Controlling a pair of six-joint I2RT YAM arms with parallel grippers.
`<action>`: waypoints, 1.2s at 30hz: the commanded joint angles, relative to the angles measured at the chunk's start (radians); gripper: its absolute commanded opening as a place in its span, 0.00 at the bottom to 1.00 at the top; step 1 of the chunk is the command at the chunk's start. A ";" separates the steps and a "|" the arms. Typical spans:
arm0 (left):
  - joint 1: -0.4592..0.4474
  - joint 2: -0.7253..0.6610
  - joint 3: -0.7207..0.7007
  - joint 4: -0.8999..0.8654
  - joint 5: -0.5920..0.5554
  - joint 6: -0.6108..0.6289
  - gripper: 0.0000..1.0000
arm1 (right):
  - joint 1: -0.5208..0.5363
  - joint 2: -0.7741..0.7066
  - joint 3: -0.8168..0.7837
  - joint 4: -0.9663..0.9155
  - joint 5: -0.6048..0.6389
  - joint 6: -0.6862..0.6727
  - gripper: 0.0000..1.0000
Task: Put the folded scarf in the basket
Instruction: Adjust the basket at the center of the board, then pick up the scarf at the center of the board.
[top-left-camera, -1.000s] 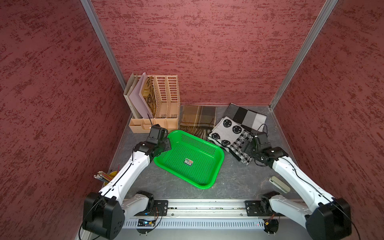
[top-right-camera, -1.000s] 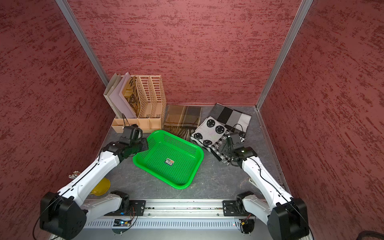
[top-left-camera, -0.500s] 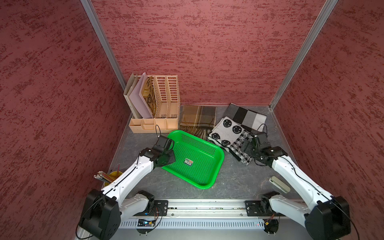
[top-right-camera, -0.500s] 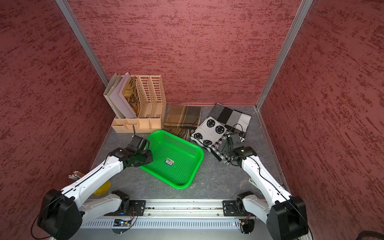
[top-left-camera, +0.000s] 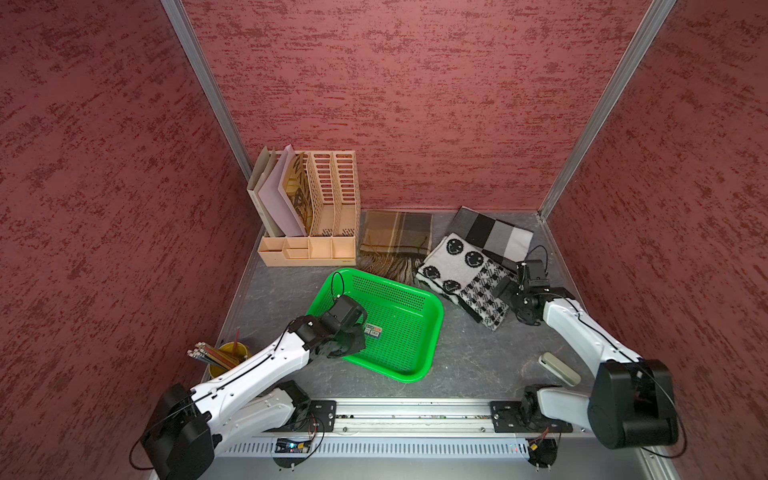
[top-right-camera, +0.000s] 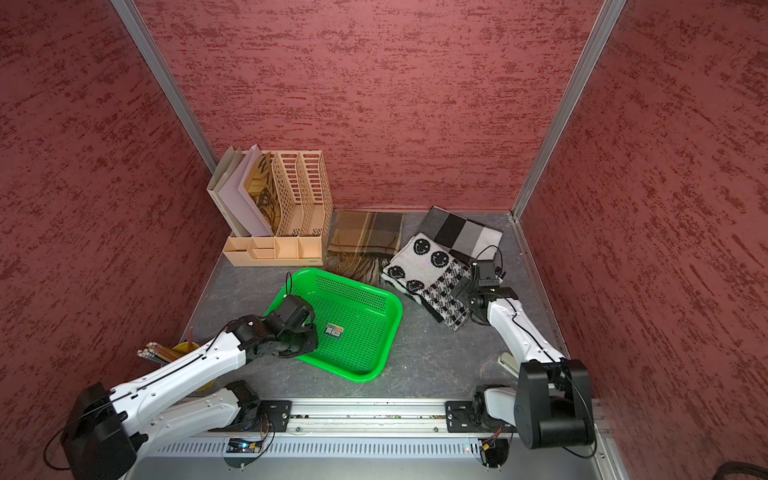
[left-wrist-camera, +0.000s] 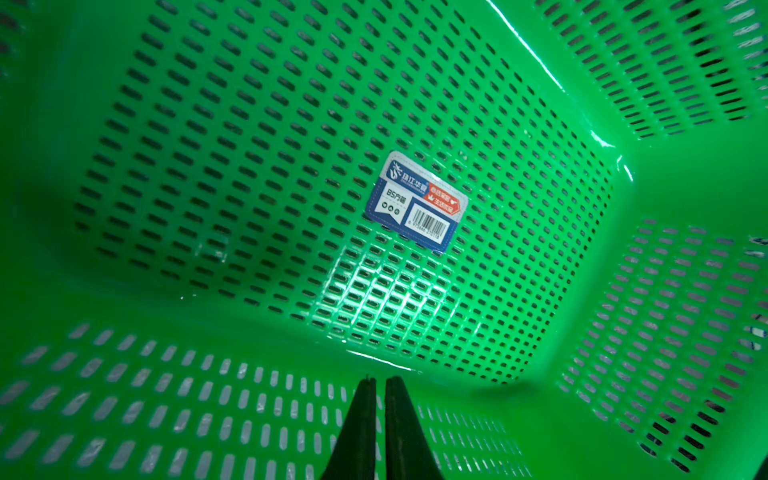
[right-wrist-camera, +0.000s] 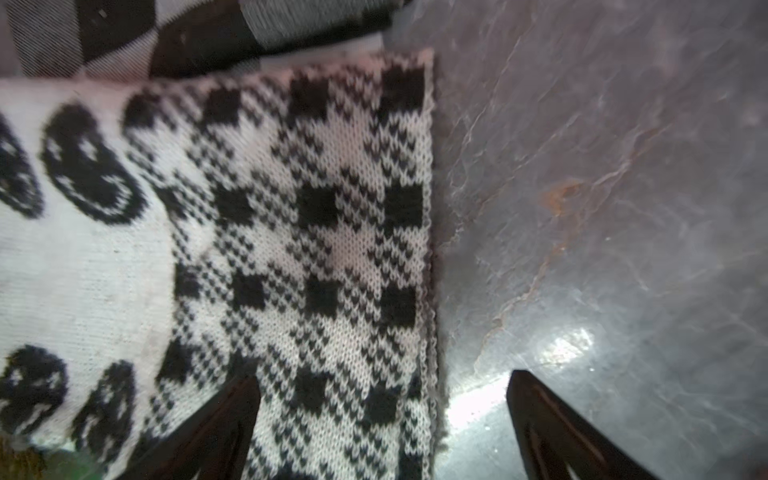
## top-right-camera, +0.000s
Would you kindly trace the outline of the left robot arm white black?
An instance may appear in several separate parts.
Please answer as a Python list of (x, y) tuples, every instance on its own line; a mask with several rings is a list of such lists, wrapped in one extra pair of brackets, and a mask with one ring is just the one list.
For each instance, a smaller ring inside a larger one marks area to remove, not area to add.
[(67, 467), (76, 479), (121, 479), (147, 454), (201, 432), (267, 433), (272, 422), (244, 381), (198, 400), (187, 397), (259, 358), (297, 358), (317, 346), (312, 306), (287, 295), (274, 311), (228, 322), (212, 340), (154, 372), (111, 389), (96, 383), (78, 396), (60, 433)]

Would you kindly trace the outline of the brown plaid fringed scarf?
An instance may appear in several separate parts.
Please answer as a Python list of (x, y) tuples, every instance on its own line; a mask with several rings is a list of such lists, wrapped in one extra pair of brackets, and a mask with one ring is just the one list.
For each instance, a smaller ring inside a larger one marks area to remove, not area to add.
[(400, 250), (404, 215), (395, 212), (339, 210), (331, 225), (326, 270), (377, 286)]

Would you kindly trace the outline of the grey black checked scarf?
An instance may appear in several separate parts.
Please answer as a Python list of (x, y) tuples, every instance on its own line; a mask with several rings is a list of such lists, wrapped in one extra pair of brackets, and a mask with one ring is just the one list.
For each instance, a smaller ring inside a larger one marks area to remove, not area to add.
[(432, 207), (418, 232), (436, 242), (458, 261), (493, 260), (503, 233), (477, 221)]

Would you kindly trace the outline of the green plastic mesh basket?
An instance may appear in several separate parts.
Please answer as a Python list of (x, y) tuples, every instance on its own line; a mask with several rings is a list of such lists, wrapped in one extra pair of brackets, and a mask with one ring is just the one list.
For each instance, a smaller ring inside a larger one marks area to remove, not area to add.
[[(318, 348), (300, 361), (355, 383), (370, 382), (382, 373), (403, 317), (396, 295), (306, 268), (291, 276), (291, 284), (278, 292), (267, 311), (275, 310), (287, 293), (308, 301), (316, 315)], [(340, 338), (324, 333), (328, 323), (344, 328)]]

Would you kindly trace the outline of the smiley houndstooth scarf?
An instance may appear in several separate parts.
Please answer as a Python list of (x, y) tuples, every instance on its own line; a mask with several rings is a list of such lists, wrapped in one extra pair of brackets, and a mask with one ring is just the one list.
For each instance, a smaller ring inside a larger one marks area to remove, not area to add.
[(381, 280), (424, 307), (438, 323), (456, 331), (470, 315), (457, 298), (469, 273), (468, 266), (419, 233), (392, 258)]

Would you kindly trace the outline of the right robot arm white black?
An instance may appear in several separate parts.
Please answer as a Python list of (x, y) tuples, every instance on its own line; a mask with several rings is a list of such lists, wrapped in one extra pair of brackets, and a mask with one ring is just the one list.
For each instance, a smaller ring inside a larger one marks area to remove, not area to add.
[(471, 424), (485, 431), (512, 427), (528, 449), (596, 450), (585, 365), (567, 358), (545, 339), (511, 288), (463, 279), (453, 293), (504, 340), (517, 378), (514, 387), (477, 387)]

